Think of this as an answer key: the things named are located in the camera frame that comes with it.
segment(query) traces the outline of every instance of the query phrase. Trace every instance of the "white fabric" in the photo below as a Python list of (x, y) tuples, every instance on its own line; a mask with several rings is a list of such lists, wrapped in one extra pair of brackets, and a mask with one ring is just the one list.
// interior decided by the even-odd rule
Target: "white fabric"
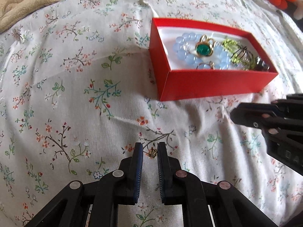
[[(250, 31), (280, 74), (256, 94), (158, 102), (147, 50), (152, 16)], [(265, 0), (62, 0), (22, 19), (0, 35), (0, 226), (25, 225), (70, 181), (99, 179), (135, 142), (150, 149), (159, 141), (183, 169), (230, 181), (286, 222), (303, 210), (302, 176), (266, 154), (260, 130), (233, 124), (229, 113), (240, 102), (302, 91), (302, 39)], [(119, 208), (119, 226), (182, 226), (181, 208), (163, 206), (157, 184), (157, 161), (144, 156), (139, 204)]]

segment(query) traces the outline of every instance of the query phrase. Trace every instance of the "embroidered flower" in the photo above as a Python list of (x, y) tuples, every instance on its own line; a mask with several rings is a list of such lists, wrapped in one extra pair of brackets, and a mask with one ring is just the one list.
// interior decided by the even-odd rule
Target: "embroidered flower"
[(37, 135), (37, 137), (36, 137), (37, 142), (40, 142), (42, 137), (43, 137), (43, 136), (41, 136), (40, 134)]
[(46, 140), (44, 140), (42, 147), (43, 148), (47, 148), (49, 146), (49, 142), (47, 142)]
[(145, 120), (144, 116), (141, 116), (139, 119), (137, 119), (137, 122), (140, 123), (140, 125), (148, 124), (148, 120)]
[(103, 177), (103, 175), (101, 174), (101, 172), (94, 172), (93, 176), (94, 176), (95, 179), (98, 179), (98, 180), (100, 180), (101, 177)]
[(87, 150), (84, 154), (85, 158), (89, 158), (91, 155), (91, 152), (89, 150)]
[(51, 129), (52, 129), (52, 127), (51, 127), (50, 125), (46, 125), (45, 130), (46, 130), (47, 132), (51, 132)]

